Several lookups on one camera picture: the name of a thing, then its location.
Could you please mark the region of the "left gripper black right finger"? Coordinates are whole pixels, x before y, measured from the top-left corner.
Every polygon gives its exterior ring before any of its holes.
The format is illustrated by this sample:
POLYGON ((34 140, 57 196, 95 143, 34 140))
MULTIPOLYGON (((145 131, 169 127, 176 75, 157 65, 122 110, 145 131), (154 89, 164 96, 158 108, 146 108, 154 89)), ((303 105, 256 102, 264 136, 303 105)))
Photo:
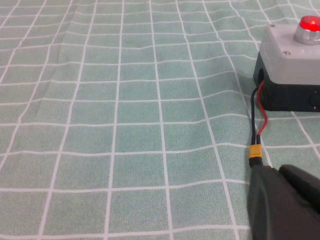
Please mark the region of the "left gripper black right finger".
POLYGON ((279 172, 295 189, 295 191, 306 200, 312 208, 320 213, 320 179, 294 165, 284 164, 279 172))

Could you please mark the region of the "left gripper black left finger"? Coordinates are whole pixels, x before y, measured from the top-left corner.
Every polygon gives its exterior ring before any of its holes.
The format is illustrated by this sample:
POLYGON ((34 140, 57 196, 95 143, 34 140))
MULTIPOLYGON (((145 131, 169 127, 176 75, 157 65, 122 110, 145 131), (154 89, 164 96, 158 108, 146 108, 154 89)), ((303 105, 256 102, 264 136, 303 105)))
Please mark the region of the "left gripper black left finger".
POLYGON ((252 167, 247 213, 254 240, 320 238, 320 213, 295 191, 279 169, 252 167))

